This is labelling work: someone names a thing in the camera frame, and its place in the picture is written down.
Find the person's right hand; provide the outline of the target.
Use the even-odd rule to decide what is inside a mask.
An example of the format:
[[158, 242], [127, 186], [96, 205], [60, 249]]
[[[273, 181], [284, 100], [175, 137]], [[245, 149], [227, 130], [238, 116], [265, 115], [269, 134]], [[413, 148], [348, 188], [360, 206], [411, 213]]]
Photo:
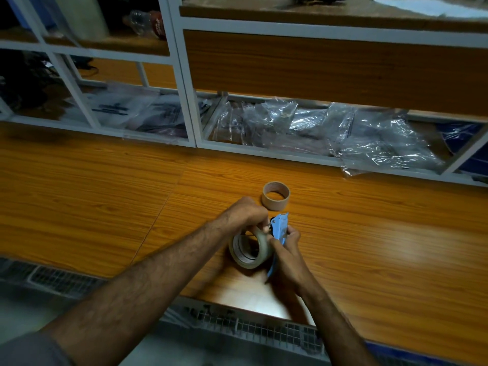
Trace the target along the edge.
[[278, 264], [282, 275], [293, 284], [299, 296], [311, 295], [317, 287], [317, 281], [308, 269], [298, 247], [301, 233], [294, 227], [288, 226], [288, 236], [285, 240], [285, 261]]

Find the person's left hand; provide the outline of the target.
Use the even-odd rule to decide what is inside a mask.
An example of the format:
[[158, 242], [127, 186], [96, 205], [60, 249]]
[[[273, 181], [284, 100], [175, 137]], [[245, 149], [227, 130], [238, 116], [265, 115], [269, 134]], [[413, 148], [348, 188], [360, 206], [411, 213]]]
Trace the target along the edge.
[[248, 230], [253, 217], [269, 215], [268, 210], [249, 196], [243, 196], [224, 210], [215, 220], [216, 228], [222, 238], [229, 238]]

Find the blue tape dispenser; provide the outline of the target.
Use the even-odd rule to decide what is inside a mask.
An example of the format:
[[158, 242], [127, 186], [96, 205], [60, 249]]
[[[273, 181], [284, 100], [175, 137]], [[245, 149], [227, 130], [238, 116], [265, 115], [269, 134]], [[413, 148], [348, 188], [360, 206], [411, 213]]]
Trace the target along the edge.
[[[278, 214], [273, 217], [270, 222], [270, 232], [273, 238], [278, 240], [281, 245], [285, 244], [285, 240], [288, 236], [288, 217], [289, 213]], [[268, 280], [273, 276], [277, 267], [277, 255], [274, 250], [272, 250], [271, 258], [271, 266], [267, 271]]]

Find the clear packing tape roll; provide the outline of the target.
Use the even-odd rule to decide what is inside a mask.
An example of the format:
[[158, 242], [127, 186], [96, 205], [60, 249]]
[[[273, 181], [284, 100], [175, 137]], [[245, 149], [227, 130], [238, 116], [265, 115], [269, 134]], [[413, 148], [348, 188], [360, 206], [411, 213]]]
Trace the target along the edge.
[[235, 263], [250, 270], [264, 264], [274, 253], [268, 234], [257, 226], [245, 234], [234, 236], [228, 247]]

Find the person's left forearm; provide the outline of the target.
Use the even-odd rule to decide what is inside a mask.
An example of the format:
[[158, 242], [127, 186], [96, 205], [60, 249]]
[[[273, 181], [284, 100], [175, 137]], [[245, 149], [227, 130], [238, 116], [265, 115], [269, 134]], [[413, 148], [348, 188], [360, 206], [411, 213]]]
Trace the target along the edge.
[[41, 333], [75, 366], [119, 365], [224, 240], [240, 229], [225, 216], [206, 223], [111, 279]]

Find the person's right forearm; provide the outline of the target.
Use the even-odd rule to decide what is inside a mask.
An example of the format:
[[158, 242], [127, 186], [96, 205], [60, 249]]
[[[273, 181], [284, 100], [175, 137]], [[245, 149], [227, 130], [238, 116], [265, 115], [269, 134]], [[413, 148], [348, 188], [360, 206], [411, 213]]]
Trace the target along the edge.
[[363, 338], [316, 280], [306, 279], [295, 286], [314, 320], [331, 366], [380, 366]]

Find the empty cardboard tape core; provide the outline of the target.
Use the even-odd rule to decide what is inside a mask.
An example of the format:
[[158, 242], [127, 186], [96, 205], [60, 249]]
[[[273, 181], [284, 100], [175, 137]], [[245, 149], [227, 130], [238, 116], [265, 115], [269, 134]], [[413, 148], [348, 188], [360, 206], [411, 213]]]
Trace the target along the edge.
[[[269, 194], [278, 194], [281, 198], [274, 199]], [[265, 208], [271, 211], [282, 211], [287, 207], [290, 195], [290, 189], [284, 183], [271, 181], [263, 187], [261, 202]]]

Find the pile of clear plastic bags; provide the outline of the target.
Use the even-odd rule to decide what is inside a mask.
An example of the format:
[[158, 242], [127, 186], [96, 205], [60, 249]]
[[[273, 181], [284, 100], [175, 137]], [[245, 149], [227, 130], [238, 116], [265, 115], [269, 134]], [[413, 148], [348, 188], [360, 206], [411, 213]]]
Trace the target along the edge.
[[360, 172], [358, 166], [438, 171], [444, 164], [427, 137], [409, 124], [405, 110], [336, 102], [308, 108], [283, 98], [262, 103], [226, 100], [217, 111], [210, 140], [332, 157], [351, 176]]

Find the pile of printed plastic bags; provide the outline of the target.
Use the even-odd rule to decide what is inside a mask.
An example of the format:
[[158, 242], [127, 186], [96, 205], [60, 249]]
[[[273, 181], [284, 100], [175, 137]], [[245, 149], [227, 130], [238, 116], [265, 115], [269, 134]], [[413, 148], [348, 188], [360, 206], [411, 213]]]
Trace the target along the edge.
[[178, 94], [111, 81], [83, 96], [102, 127], [188, 139]]

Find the dark blue plastic bag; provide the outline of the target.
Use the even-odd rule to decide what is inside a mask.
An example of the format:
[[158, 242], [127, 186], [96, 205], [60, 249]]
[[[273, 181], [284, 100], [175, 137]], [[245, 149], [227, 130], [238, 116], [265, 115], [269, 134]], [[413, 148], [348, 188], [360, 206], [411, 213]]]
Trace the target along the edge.
[[455, 122], [436, 124], [453, 159], [449, 171], [488, 178], [488, 123]]

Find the clear plastic bottle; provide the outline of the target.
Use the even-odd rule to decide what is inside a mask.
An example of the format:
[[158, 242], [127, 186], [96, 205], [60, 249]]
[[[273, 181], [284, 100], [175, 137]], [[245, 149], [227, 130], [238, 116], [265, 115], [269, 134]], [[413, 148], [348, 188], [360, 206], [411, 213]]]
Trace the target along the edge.
[[123, 23], [138, 36], [154, 37], [166, 41], [166, 33], [160, 11], [132, 10], [123, 17]]

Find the grey sleeve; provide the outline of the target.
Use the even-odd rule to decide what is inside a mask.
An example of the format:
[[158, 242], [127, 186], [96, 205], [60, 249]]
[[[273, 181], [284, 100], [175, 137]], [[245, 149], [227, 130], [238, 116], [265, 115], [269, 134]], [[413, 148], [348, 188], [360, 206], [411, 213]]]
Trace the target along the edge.
[[49, 335], [31, 332], [0, 344], [0, 366], [75, 366]]

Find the white paper sheet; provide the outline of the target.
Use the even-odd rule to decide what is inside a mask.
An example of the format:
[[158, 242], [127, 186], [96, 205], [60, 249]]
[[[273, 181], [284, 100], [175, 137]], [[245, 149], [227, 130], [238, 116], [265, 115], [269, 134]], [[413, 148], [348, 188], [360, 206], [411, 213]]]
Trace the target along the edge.
[[384, 6], [428, 17], [488, 19], [488, 10], [449, 3], [444, 0], [372, 0]]

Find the white metal shelf frame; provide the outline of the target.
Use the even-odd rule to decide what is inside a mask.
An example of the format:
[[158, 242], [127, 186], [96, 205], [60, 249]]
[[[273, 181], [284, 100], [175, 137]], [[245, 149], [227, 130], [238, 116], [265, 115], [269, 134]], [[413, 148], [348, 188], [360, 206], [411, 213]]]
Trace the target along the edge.
[[[488, 0], [444, 0], [488, 10]], [[340, 161], [210, 140], [226, 100], [398, 109], [444, 164], [382, 173], [488, 188], [449, 171], [436, 124], [488, 123], [488, 19], [428, 17], [372, 0], [98, 0], [110, 36], [78, 40], [55, 0], [0, 0], [0, 123], [341, 168]], [[123, 23], [160, 11], [166, 41]], [[188, 139], [102, 127], [83, 93], [109, 82], [178, 94]]]

